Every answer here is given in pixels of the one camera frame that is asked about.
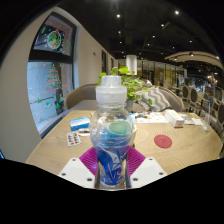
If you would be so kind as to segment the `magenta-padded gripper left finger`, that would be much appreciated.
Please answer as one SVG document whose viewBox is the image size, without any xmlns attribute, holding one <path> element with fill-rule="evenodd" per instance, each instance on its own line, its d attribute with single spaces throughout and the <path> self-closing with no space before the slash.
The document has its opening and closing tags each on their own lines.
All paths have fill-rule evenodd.
<svg viewBox="0 0 224 224">
<path fill-rule="evenodd" d="M 90 148 L 79 158 L 72 157 L 58 176 L 78 186 L 94 189 L 98 176 L 98 157 L 95 149 Z"/>
</svg>

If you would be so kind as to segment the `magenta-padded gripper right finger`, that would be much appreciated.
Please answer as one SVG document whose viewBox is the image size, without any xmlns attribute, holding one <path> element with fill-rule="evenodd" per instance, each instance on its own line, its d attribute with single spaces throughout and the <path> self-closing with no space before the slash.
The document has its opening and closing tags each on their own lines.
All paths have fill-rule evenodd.
<svg viewBox="0 0 224 224">
<path fill-rule="evenodd" d="M 153 157 L 145 157 L 135 148 L 128 149 L 126 157 L 126 186 L 140 188 L 166 176 Z"/>
</svg>

